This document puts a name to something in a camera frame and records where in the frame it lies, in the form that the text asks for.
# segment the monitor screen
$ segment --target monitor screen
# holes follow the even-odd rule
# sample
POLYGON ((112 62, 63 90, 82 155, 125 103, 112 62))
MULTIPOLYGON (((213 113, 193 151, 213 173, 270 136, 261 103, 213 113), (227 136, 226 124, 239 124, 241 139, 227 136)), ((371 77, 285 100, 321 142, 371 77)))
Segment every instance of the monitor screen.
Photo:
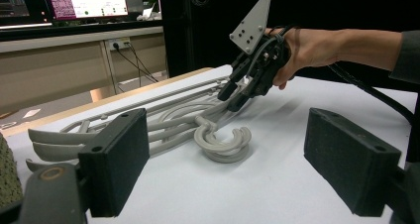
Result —
POLYGON ((57 21, 127 16, 126 0, 47 0, 57 21))
POLYGON ((144 10, 143 0, 126 0, 129 13, 142 14, 144 10))
POLYGON ((45 0, 0 0, 0 29, 50 26, 52 17, 45 0))

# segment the white hook-shaped part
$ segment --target white hook-shaped part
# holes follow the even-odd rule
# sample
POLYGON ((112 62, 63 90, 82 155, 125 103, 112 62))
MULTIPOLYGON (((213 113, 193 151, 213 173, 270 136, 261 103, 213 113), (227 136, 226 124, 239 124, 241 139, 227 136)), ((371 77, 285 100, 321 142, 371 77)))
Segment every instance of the white hook-shaped part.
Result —
POLYGON ((195 130, 194 140, 206 154, 218 158, 233 156, 244 147, 248 147, 248 142, 251 140, 251 132, 248 128, 234 129, 234 139, 230 143, 222 143, 217 141, 214 133, 218 130, 217 125, 207 119, 197 116, 195 122, 200 125, 195 130))

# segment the white table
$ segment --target white table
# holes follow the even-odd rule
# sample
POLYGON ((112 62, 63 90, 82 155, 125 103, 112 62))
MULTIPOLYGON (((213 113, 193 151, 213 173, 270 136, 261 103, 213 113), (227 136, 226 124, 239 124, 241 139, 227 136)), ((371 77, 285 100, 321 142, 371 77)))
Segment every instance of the white table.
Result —
MULTIPOLYGON (((81 118, 230 72, 229 66, 220 66, 37 129, 58 131, 81 118)), ((416 93, 381 91, 414 111, 416 93)), ((403 167, 411 128, 405 118, 350 84, 295 77, 285 90, 272 88, 249 101, 217 133, 219 139, 230 139, 232 129, 248 127, 253 138, 244 160, 213 162, 191 140, 148 161, 120 216, 89 217, 89 223, 388 223, 388 207, 380 218, 353 215, 304 159, 310 107, 339 113, 399 149, 403 167)), ((25 159, 38 160, 28 134, 6 140, 26 182, 31 172, 25 159)))

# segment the wall socket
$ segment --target wall socket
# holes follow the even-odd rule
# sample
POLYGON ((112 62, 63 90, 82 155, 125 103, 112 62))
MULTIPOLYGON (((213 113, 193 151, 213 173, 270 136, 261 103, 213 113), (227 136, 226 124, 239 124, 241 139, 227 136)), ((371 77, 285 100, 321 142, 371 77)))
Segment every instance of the wall socket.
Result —
POLYGON ((118 45, 119 50, 129 48, 130 38, 118 38, 108 40, 109 48, 111 51, 115 51, 115 46, 118 45))

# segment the black cable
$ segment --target black cable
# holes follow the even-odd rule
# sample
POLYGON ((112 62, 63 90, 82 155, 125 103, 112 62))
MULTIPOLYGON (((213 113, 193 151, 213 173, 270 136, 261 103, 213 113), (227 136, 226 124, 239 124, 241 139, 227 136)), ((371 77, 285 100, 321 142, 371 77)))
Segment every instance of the black cable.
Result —
POLYGON ((131 60, 129 60, 128 58, 126 58, 119 49, 117 49, 117 52, 126 60, 128 61, 130 64, 132 64, 134 67, 136 67, 139 71, 141 71, 142 73, 145 74, 145 78, 147 78, 148 80, 150 80, 151 82, 155 83, 154 80, 152 80, 151 78, 148 77, 148 74, 146 72, 144 72, 142 69, 140 69, 139 67, 137 67, 131 60))
POLYGON ((137 56, 136 50, 133 48, 131 43, 127 43, 127 45, 129 46, 130 50, 132 51, 132 53, 134 54, 134 56, 136 57, 136 62, 140 62, 140 64, 142 65, 142 67, 148 72, 149 76, 154 79, 156 82, 158 82, 158 80, 151 74, 151 72, 146 68, 146 66, 143 64, 143 62, 140 60, 140 58, 137 56))
POLYGON ((347 82, 357 86, 364 92, 372 95, 373 97, 379 99, 380 101, 384 102, 385 104, 393 108, 395 111, 397 111, 402 116, 404 116, 411 125, 413 125, 414 114, 410 110, 408 110, 406 107, 404 107, 403 105, 401 105, 394 99, 388 97, 387 95, 383 94, 382 92, 356 79, 355 77, 350 75, 348 72, 346 72, 343 68, 338 66, 336 63, 329 65, 329 67, 347 82))
POLYGON ((276 29, 282 29, 278 35, 284 36, 290 29, 298 28, 296 24, 289 24, 287 26, 275 26, 269 30, 268 35, 271 36, 271 33, 276 29))
POLYGON ((246 78, 250 77, 251 71, 253 70, 257 59, 260 57, 260 55, 262 54, 262 52, 265 50, 266 47, 268 47, 268 45, 272 44, 272 43, 277 43, 279 45, 282 45, 284 47, 284 35, 290 30, 293 29, 295 27, 294 24, 291 25, 287 25, 285 27, 281 27, 281 26, 276 26, 273 29, 271 29, 271 31, 269 33, 271 33, 274 29, 277 28, 282 28, 282 30, 278 33, 275 34, 272 38, 268 39, 268 41, 266 41, 264 44, 262 44, 262 46, 256 51, 256 54, 253 57, 253 60, 251 61, 251 65, 250 68, 248 69, 246 78))
POLYGON ((137 73, 139 75, 139 87, 142 87, 142 75, 140 74, 139 62, 137 60, 136 60, 136 65, 137 65, 137 73))
POLYGON ((120 84, 118 84, 117 86, 123 93, 126 92, 126 91, 124 91, 124 89, 121 88, 120 84))
POLYGON ((167 77, 169 77, 169 67, 167 66, 167 53, 164 54, 164 67, 166 68, 167 77))

